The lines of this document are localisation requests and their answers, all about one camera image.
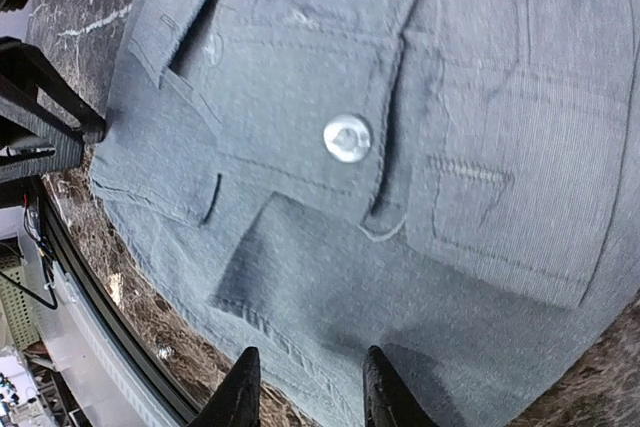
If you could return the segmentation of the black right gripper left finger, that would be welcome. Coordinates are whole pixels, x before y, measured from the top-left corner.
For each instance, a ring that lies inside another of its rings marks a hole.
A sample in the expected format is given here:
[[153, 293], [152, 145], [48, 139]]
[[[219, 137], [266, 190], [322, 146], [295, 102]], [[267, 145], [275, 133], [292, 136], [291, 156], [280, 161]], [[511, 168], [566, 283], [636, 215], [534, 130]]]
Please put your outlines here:
[[246, 348], [188, 427], [258, 427], [261, 368], [259, 350]]

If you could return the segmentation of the grey long sleeve shirt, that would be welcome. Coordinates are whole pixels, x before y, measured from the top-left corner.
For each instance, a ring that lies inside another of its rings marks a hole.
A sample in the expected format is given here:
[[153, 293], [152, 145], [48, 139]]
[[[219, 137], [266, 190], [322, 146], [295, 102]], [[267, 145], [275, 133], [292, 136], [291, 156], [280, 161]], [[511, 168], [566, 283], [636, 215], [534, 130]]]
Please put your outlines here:
[[107, 114], [149, 281], [325, 426], [371, 345], [505, 425], [639, 288], [639, 0], [133, 0]]

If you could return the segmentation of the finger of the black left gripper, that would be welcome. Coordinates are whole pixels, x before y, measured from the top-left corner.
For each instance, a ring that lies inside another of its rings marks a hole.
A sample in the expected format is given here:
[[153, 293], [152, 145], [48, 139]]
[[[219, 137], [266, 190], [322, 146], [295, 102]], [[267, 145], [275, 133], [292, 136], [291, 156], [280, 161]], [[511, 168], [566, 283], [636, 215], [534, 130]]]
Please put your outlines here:
[[76, 168], [106, 131], [39, 48], [1, 39], [1, 147], [14, 152], [1, 158], [3, 182]]

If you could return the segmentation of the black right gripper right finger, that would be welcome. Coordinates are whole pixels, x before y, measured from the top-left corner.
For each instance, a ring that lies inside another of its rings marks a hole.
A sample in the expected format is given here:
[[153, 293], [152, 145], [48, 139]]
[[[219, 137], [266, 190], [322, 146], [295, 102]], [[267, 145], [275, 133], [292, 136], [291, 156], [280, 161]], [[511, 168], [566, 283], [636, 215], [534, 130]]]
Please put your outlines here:
[[363, 402], [367, 427], [437, 427], [378, 346], [363, 363]]

